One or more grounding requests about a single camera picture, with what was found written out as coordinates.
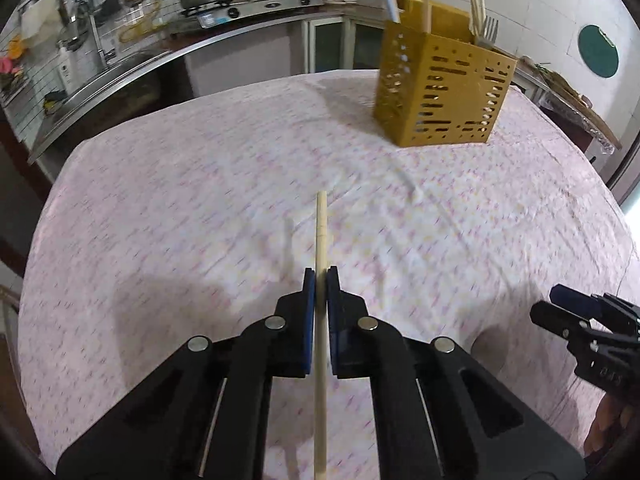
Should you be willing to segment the person's right hand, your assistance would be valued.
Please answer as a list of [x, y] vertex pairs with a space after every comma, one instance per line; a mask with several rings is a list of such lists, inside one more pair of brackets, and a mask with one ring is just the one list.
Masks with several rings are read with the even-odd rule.
[[638, 408], [623, 404], [612, 394], [607, 393], [600, 401], [594, 419], [585, 438], [586, 457], [607, 451], [620, 437], [629, 423], [637, 415]]

